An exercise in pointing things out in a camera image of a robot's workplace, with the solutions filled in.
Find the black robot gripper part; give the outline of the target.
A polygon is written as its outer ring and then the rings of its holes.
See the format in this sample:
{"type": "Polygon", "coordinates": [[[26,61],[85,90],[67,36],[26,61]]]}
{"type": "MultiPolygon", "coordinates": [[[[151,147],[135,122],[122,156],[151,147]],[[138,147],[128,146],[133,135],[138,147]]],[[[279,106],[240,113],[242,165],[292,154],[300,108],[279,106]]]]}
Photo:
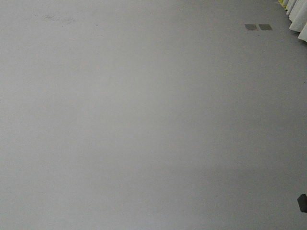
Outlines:
{"type": "Polygon", "coordinates": [[[301,194],[297,199],[301,212],[307,212],[307,195],[301,194]]]}

